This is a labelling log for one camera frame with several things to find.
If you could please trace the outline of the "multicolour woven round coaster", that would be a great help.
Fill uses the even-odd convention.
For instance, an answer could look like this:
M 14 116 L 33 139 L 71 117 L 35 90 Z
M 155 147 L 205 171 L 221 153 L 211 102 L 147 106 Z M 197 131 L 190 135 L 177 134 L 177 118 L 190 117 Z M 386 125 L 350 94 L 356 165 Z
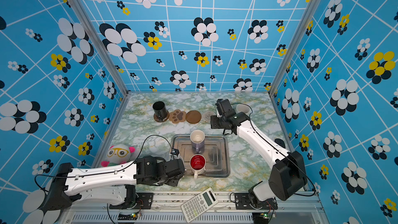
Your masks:
M 211 117 L 216 116 L 217 114 L 214 113 L 213 111 L 206 111 L 202 114 L 202 121 L 205 123 L 210 123 L 211 122 Z

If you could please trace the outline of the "brown wooden round coaster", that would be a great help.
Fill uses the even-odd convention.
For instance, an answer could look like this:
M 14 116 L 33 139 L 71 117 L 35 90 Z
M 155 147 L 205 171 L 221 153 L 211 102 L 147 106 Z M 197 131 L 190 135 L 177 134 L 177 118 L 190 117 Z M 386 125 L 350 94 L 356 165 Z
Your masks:
M 197 124 L 201 121 L 202 115 L 199 111 L 189 111 L 186 114 L 186 122 L 190 124 Z

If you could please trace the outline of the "cork paw print coaster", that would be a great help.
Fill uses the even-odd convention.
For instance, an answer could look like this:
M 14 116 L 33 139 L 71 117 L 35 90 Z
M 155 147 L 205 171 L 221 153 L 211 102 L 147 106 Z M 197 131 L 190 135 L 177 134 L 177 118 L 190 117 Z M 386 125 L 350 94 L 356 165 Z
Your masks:
M 186 112 L 181 110 L 174 110 L 170 113 L 169 120 L 173 124 L 178 124 L 180 122 L 185 122 L 186 120 Z

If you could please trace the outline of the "dark brown round coaster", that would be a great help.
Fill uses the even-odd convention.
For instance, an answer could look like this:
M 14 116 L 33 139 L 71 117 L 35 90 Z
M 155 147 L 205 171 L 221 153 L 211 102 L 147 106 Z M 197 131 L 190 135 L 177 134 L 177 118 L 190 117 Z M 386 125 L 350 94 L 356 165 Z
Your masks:
M 159 118 L 156 114 L 153 115 L 154 120 L 156 122 L 160 122 L 160 123 L 166 122 L 169 119 L 169 117 L 170 117 L 170 114 L 167 114 L 167 116 L 163 119 Z

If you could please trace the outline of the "black metal cup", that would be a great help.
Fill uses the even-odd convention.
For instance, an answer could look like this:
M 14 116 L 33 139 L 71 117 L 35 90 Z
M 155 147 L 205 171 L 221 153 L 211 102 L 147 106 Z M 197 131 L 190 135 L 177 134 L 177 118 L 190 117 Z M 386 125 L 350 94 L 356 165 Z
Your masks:
M 165 103 L 162 101 L 157 101 L 152 105 L 154 110 L 154 114 L 156 114 L 159 118 L 163 119 L 170 114 L 169 111 L 166 109 Z

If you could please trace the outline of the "cream mug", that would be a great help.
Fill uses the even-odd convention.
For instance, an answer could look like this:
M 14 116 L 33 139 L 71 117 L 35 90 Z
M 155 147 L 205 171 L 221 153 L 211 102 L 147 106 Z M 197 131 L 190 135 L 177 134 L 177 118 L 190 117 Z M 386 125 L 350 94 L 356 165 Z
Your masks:
M 246 104 L 237 104 L 236 112 L 242 112 L 246 115 L 249 115 L 251 113 L 251 108 Z

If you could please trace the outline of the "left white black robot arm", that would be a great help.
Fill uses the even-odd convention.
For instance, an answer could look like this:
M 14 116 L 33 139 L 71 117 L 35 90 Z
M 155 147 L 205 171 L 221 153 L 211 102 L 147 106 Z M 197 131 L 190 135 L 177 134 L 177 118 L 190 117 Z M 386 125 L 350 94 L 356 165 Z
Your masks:
M 44 192 L 39 207 L 44 211 L 62 211 L 74 203 L 107 203 L 113 209 L 131 209 L 144 205 L 136 193 L 136 185 L 176 187 L 184 176 L 180 159 L 169 161 L 145 156 L 111 167 L 79 169 L 64 163 Z

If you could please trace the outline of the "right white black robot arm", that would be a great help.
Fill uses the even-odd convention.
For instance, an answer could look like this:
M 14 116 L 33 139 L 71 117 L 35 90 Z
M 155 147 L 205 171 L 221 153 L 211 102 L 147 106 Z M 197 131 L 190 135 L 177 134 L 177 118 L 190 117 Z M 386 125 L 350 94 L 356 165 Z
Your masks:
M 267 200 L 273 198 L 286 201 L 308 183 L 304 159 L 299 152 L 287 150 L 281 145 L 282 140 L 273 141 L 247 114 L 237 113 L 228 99 L 218 99 L 215 106 L 217 114 L 211 116 L 210 127 L 222 129 L 223 134 L 230 130 L 245 140 L 271 169 L 268 180 L 249 189 L 248 198 L 252 207 L 262 208 Z

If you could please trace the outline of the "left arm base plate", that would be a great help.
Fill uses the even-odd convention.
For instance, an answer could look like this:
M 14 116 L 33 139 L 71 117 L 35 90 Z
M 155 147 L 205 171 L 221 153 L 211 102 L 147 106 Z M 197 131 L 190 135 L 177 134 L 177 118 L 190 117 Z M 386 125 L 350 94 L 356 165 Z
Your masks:
M 110 209 L 151 209 L 153 193 L 134 193 L 127 196 L 119 205 L 110 205 Z

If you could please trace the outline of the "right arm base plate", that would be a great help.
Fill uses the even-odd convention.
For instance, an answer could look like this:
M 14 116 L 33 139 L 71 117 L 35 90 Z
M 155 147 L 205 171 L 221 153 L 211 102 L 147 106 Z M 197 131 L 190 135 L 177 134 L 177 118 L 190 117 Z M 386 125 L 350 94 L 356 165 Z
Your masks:
M 237 210 L 278 210 L 278 204 L 275 198 L 267 199 L 264 202 L 253 205 L 249 198 L 249 193 L 233 193 L 232 202 L 235 203 Z

